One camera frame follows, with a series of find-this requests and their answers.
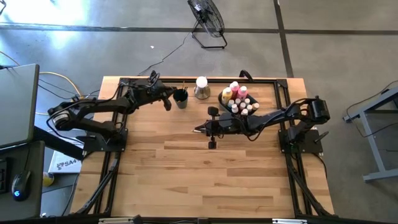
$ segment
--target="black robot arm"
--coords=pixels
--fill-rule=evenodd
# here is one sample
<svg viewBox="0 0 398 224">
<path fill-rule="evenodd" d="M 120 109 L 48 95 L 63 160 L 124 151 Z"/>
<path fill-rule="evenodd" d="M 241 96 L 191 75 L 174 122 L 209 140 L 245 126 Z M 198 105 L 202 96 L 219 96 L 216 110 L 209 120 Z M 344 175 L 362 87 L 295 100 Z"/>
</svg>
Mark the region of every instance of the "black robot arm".
<svg viewBox="0 0 398 224">
<path fill-rule="evenodd" d="M 210 108 L 208 112 L 212 119 L 196 127 L 194 131 L 206 133 L 212 139 L 214 139 L 214 136 L 222 136 L 224 134 L 244 134 L 249 140 L 254 141 L 264 128 L 280 122 L 298 119 L 300 120 L 299 124 L 293 125 L 288 129 L 288 139 L 293 142 L 300 140 L 314 125 L 323 124 L 330 119 L 326 102 L 319 99 L 319 97 L 295 101 L 287 108 L 263 116 L 245 116 L 231 113 L 219 115 L 217 108 Z M 256 134 L 257 137 L 255 139 L 250 138 L 250 136 Z"/>
<path fill-rule="evenodd" d="M 75 99 L 73 102 L 63 102 L 48 113 L 55 128 L 60 131 L 69 131 L 73 128 L 82 129 L 92 133 L 98 133 L 105 139 L 118 138 L 120 131 L 111 121 L 97 122 L 86 119 L 90 113 L 117 112 L 121 114 L 132 114 L 140 106 L 162 100 L 168 111 L 171 109 L 169 97 L 174 93 L 176 87 L 165 86 L 159 80 L 159 73 L 152 71 L 146 80 L 137 80 L 133 84 L 120 84 L 119 88 L 127 86 L 127 92 L 120 98 L 112 100 Z"/>
</svg>

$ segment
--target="wooden table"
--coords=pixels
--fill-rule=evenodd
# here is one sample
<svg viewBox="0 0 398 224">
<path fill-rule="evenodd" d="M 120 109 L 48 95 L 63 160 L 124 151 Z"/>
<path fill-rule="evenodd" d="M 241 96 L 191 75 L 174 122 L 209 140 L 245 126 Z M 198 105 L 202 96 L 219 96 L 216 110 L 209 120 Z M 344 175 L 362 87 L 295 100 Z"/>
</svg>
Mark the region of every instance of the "wooden table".
<svg viewBox="0 0 398 224">
<path fill-rule="evenodd" d="M 110 98 L 119 78 L 104 77 L 99 98 Z M 287 82 L 292 101 L 307 96 L 303 79 L 288 78 Z M 207 107 L 218 106 L 216 96 L 226 85 L 210 83 L 211 97 L 206 100 L 194 97 L 194 85 L 185 84 L 189 99 L 184 110 L 178 109 L 171 97 L 170 111 L 164 109 L 163 102 L 156 102 L 128 116 L 128 142 L 119 166 L 112 216 L 293 217 L 285 157 L 277 139 L 279 125 L 266 128 L 255 142 L 243 135 L 225 136 L 217 139 L 217 150 L 209 150 L 209 139 L 192 129 L 209 119 Z M 272 85 L 246 86 L 260 102 L 256 114 L 276 109 Z M 95 114 L 97 121 L 111 118 L 111 113 Z M 96 152 L 84 160 L 72 212 L 81 208 L 97 187 L 103 157 L 103 152 Z M 303 164 L 308 187 L 333 213 L 322 163 L 314 155 L 304 154 Z M 102 208 L 107 195 L 106 189 Z M 304 211 L 302 193 L 298 196 Z"/>
</svg>

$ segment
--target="fan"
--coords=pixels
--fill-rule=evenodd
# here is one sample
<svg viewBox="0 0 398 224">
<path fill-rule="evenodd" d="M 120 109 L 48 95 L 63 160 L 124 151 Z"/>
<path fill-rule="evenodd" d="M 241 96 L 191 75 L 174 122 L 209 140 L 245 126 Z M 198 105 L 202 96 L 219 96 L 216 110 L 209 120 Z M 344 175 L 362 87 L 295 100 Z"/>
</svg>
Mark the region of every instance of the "fan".
<svg viewBox="0 0 398 224">
<path fill-rule="evenodd" d="M 197 19 L 197 23 L 192 30 L 192 37 L 200 44 L 204 49 L 224 49 L 227 46 L 227 42 L 224 38 L 224 22 L 221 18 L 221 14 L 218 11 L 216 5 L 212 0 L 188 0 L 188 4 L 191 7 L 193 15 Z M 214 38 L 222 37 L 225 45 L 224 46 L 204 46 L 193 34 L 193 31 L 199 26 L 199 24 Z"/>
</svg>

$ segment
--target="gray floor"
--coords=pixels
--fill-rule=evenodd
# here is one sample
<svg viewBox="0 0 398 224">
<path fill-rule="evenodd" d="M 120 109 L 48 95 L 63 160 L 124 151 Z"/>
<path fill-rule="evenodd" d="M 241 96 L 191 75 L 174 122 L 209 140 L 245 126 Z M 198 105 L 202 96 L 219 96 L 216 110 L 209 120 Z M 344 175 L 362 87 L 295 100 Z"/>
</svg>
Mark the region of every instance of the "gray floor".
<svg viewBox="0 0 398 224">
<path fill-rule="evenodd" d="M 34 1 L 28 10 L 9 3 L 4 22 L 129 27 L 184 27 L 194 21 L 186 0 L 148 1 Z M 227 28 L 275 29 L 271 0 L 214 0 Z M 286 29 L 394 30 L 398 1 L 393 0 L 280 0 Z M 104 75 L 136 75 L 178 46 L 185 33 L 177 32 L 51 32 L 0 30 L 0 49 L 19 63 L 38 63 L 41 71 L 70 77 L 87 94 L 100 88 Z M 207 42 L 206 34 L 200 38 Z M 163 64 L 154 67 L 163 75 L 236 76 L 246 69 L 255 77 L 286 77 L 279 34 L 227 33 L 225 50 L 207 51 L 192 38 Z M 329 131 L 323 140 L 324 160 L 335 212 L 346 218 L 398 223 L 398 179 L 365 184 L 363 174 L 376 171 L 369 144 L 352 124 L 341 117 L 345 109 L 398 78 L 396 35 L 287 35 L 295 77 L 305 79 L 308 95 L 328 102 L 332 119 L 318 128 Z M 0 63 L 11 64 L 4 57 Z M 48 82 L 73 91 L 67 82 L 43 75 Z M 62 100 L 39 90 L 37 111 Z M 36 124 L 43 128 L 45 117 Z M 74 177 L 58 177 L 66 186 Z M 70 187 L 44 194 L 55 197 L 42 207 L 48 215 L 60 215 Z"/>
</svg>

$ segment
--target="black cup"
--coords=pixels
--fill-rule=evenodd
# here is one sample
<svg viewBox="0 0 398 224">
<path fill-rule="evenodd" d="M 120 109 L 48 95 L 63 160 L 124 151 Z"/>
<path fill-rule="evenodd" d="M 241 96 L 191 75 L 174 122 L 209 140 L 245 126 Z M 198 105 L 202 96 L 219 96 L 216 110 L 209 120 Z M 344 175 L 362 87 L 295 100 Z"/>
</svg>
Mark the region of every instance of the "black cup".
<svg viewBox="0 0 398 224">
<path fill-rule="evenodd" d="M 184 109 L 188 104 L 188 92 L 184 89 L 178 89 L 174 92 L 173 99 L 178 108 Z"/>
</svg>

